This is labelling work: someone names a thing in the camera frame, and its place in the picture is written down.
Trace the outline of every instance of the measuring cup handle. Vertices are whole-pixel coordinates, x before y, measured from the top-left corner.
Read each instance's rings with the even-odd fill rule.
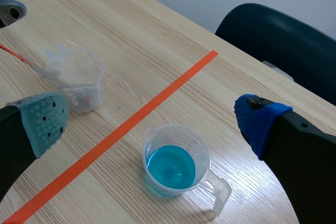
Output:
[[[200,182],[200,186],[216,197],[213,211],[215,212],[216,217],[218,217],[232,192],[230,185],[225,179],[221,178],[209,168],[205,172],[205,175]]]

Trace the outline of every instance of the measuring cup spout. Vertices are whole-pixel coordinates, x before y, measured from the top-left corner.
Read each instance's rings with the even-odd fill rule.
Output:
[[[152,140],[153,138],[155,138],[157,132],[159,131],[158,128],[148,128],[145,130],[144,132],[144,137],[147,141]]]

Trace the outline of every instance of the wood grain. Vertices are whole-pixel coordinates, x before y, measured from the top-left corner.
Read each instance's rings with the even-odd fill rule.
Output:
[[[106,65],[104,103],[71,113],[56,145],[35,161],[0,204],[5,220],[79,157],[212,49],[208,66],[139,123],[27,223],[204,223],[213,199],[202,190],[167,199],[145,187],[143,131],[168,123],[197,130],[213,169],[233,193],[213,223],[297,223],[270,169],[243,140],[233,113],[241,94],[293,106],[323,131],[336,134],[336,108],[154,0],[19,0],[27,16],[0,30],[0,42],[45,66],[56,45],[96,51]],[[52,86],[0,52],[0,106]]]

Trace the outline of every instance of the orange tape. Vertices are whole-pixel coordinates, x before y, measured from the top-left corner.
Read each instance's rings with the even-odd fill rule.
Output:
[[[177,89],[185,84],[189,79],[205,67],[211,60],[218,55],[217,52],[211,51],[204,56],[199,62],[192,66],[187,72],[178,77],[168,87],[162,90],[157,96],[149,101],[145,106],[128,118],[118,128],[116,128],[110,135],[103,139],[99,144],[92,148],[87,154],[77,160],[61,175],[59,175],[48,186],[35,195],[30,201],[25,203],[12,216],[10,216],[4,223],[23,223],[31,217],[38,209],[45,203],[58,194],[64,187],[73,181],[79,174],[81,174],[89,165],[91,165],[98,157],[106,152],[113,144],[120,138],[125,136],[133,127],[156,109],[162,102],[171,96]]]
[[[29,61],[25,60],[25,59],[22,58],[19,54],[14,53],[13,51],[9,50],[7,47],[5,47],[5,46],[3,46],[3,45],[1,45],[1,44],[0,44],[0,49],[5,50],[7,53],[9,53],[10,55],[12,55],[12,56],[18,58],[20,61],[24,62],[25,64],[30,65],[30,62],[29,62]]]

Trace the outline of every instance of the plastic measuring cup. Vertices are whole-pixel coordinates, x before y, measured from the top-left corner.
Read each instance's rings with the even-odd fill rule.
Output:
[[[95,52],[58,46],[56,54],[49,51],[47,55],[46,70],[65,85],[51,83],[66,97],[70,108],[90,111],[103,102],[104,63]]]
[[[213,211],[219,216],[232,192],[230,185],[211,169],[211,154],[205,140],[190,127],[171,124],[160,128],[149,128],[144,132],[142,160],[146,170],[146,181],[157,193],[178,196],[197,186],[205,188],[215,196]],[[163,146],[177,146],[187,151],[195,164],[195,178],[185,189],[173,189],[160,184],[150,173],[148,161],[152,154]]]

